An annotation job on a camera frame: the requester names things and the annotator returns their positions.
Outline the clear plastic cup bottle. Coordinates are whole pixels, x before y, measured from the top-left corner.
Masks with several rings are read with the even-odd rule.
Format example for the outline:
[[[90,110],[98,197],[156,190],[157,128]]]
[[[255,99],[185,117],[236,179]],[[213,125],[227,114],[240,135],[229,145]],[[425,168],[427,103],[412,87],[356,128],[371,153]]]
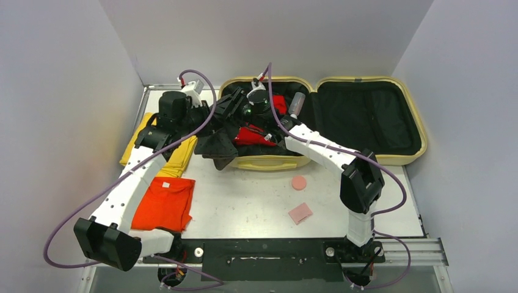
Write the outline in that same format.
[[[293,118],[298,118],[305,101],[306,95],[302,92],[296,92],[293,100],[288,108],[288,114]]]

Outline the red printed t-shirt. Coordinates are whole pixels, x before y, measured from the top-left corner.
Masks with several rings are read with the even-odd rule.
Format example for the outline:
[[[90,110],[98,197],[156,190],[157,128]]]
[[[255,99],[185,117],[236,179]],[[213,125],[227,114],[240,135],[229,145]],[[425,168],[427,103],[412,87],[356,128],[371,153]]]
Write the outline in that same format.
[[[279,114],[286,114],[288,108],[286,106],[286,102],[284,96],[282,95],[273,95],[274,107],[278,111]],[[239,133],[234,138],[234,143],[237,146],[251,146],[251,145],[266,145],[269,147],[276,146],[276,143],[271,140],[266,140],[265,134],[260,134],[261,129],[249,125],[247,127],[242,127],[239,130]]]

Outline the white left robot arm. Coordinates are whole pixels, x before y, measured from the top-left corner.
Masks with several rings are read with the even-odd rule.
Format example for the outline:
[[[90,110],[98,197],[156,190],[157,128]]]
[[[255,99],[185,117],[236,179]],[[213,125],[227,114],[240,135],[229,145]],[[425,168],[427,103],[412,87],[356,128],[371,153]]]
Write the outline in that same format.
[[[180,139],[201,131],[210,107],[195,90],[164,92],[153,114],[134,141],[121,182],[88,219],[77,219],[73,231],[84,255],[128,271],[138,259],[159,253],[167,262],[179,260],[183,246],[165,228],[133,230],[131,224],[151,182],[165,166]]]

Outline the dark grey dotted cloth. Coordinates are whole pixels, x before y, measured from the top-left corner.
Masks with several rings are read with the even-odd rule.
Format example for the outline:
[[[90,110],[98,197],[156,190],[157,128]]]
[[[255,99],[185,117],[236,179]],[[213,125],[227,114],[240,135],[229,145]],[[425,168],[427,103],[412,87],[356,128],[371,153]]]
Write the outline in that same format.
[[[216,170],[223,170],[238,157],[234,138],[244,125],[244,119],[217,120],[213,114],[210,122],[197,134],[198,144],[194,153],[211,159]]]

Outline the yellow t-shirt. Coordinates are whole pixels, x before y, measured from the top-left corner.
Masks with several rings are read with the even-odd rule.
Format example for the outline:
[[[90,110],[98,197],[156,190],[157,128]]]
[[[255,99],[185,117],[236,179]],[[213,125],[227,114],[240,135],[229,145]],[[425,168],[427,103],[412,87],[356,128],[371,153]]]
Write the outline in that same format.
[[[137,139],[138,133],[144,129],[151,116],[151,112],[144,113],[144,116],[141,119],[139,126],[134,131],[122,154],[121,159],[119,160],[120,165],[125,166],[127,164],[130,158],[131,151],[134,148],[134,143]],[[181,145],[174,150],[166,165],[157,173],[156,176],[167,178],[181,178],[184,171],[187,169],[187,166],[189,164],[196,144],[196,136],[192,136],[187,140],[183,141]]]

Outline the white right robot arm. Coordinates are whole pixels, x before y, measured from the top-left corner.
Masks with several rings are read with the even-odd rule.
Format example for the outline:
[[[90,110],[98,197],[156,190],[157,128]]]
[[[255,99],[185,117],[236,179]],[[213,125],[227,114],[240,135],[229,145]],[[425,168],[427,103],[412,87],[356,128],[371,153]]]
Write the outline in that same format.
[[[251,126],[265,140],[299,153],[336,175],[339,197],[349,211],[345,239],[345,262],[384,262],[384,249],[374,241],[372,213],[385,185],[372,152],[359,153],[324,138],[300,121],[305,94],[297,92],[281,114],[265,89],[246,93],[241,88],[215,103],[214,117],[222,125],[216,132],[214,164],[222,170],[238,157],[234,139],[239,130]]]

